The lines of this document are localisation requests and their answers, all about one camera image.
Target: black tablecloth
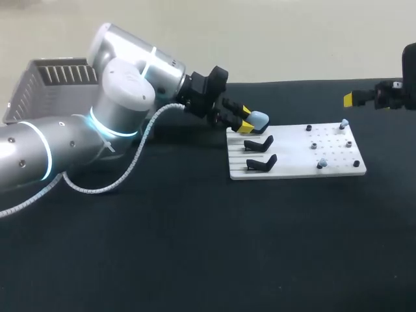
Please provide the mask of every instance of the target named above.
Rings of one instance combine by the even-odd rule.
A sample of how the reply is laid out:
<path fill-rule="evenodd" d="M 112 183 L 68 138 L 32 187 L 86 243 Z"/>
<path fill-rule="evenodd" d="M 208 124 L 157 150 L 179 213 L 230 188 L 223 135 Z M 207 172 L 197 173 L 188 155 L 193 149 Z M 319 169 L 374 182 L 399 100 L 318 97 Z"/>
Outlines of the black tablecloth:
<path fill-rule="evenodd" d="M 273 125 L 348 119 L 362 177 L 232 181 L 225 132 L 167 113 L 117 191 L 60 183 L 0 220 L 0 310 L 414 311 L 416 114 L 343 109 L 375 82 L 228 90 Z M 106 185 L 128 162 L 75 180 Z M 0 208 L 38 188 L 2 194 Z"/>

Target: yellow tip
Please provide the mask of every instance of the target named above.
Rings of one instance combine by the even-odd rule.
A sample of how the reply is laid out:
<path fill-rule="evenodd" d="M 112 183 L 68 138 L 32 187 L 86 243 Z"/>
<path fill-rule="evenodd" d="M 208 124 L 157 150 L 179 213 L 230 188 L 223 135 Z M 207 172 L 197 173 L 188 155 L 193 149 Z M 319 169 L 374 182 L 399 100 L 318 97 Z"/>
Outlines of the yellow tip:
<path fill-rule="evenodd" d="M 251 114 L 252 112 L 250 112 L 250 110 L 247 108 L 247 107 L 245 107 L 244 105 L 242 106 L 242 109 L 243 109 L 243 111 L 244 112 L 246 112 L 246 113 L 248 113 L 248 114 Z"/>
<path fill-rule="evenodd" d="M 237 131 L 238 133 L 250 133 L 254 129 L 253 125 L 250 125 L 248 122 L 242 121 L 240 129 Z"/>
<path fill-rule="evenodd" d="M 352 93 L 344 97 L 344 107 L 352 107 Z"/>

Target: robotic arm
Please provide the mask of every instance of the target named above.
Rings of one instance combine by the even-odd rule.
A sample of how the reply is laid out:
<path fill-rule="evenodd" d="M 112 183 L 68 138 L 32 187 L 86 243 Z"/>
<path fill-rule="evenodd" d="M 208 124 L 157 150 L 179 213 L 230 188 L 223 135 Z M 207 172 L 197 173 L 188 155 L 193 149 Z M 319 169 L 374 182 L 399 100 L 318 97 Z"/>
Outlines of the robotic arm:
<path fill-rule="evenodd" d="M 115 25 L 101 26 L 87 61 L 100 81 L 99 96 L 87 116 L 39 118 L 0 127 L 0 190 L 123 154 L 145 118 L 172 102 L 184 105 L 173 107 L 236 132 L 263 133 L 268 127 L 266 114 L 223 97 L 227 71 L 216 67 L 208 77 L 189 76 L 182 63 Z"/>
<path fill-rule="evenodd" d="M 375 109 L 416 110 L 416 44 L 408 45 L 402 54 L 403 79 L 380 81 L 372 90 L 353 90 L 344 97 L 344 107 L 374 102 Z"/>

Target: black peg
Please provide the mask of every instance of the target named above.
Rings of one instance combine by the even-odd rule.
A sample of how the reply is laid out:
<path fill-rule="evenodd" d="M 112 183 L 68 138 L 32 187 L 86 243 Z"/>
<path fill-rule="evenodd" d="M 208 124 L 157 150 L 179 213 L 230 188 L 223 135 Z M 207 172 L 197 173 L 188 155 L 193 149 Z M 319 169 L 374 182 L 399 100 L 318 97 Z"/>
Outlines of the black peg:
<path fill-rule="evenodd" d="M 247 170 L 257 170 L 269 172 L 274 164 L 278 161 L 276 154 L 273 154 L 268 162 L 255 161 L 254 159 L 247 159 Z"/>
<path fill-rule="evenodd" d="M 272 145 L 273 141 L 274 139 L 272 135 L 270 135 L 263 144 L 245 140 L 244 147 L 246 148 L 246 150 L 260 151 L 261 153 L 264 153 Z"/>

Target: white plate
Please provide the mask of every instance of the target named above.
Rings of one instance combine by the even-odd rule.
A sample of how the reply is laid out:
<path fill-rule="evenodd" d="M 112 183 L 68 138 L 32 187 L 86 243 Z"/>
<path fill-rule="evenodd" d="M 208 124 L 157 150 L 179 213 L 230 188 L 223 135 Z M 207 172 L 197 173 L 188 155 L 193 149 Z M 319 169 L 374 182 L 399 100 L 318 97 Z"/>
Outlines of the white plate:
<path fill-rule="evenodd" d="M 244 140 L 263 143 L 269 135 L 274 141 L 266 153 L 245 151 Z M 293 179 L 301 177 L 362 176 L 367 169 L 352 135 L 350 126 L 339 129 L 339 123 L 320 123 L 306 131 L 306 125 L 274 125 L 262 135 L 244 135 L 227 129 L 229 174 L 233 180 Z M 246 160 L 267 162 L 276 154 L 277 163 L 269 172 L 247 170 Z M 321 158 L 328 166 L 317 168 Z M 360 161 L 354 167 L 354 161 Z"/>

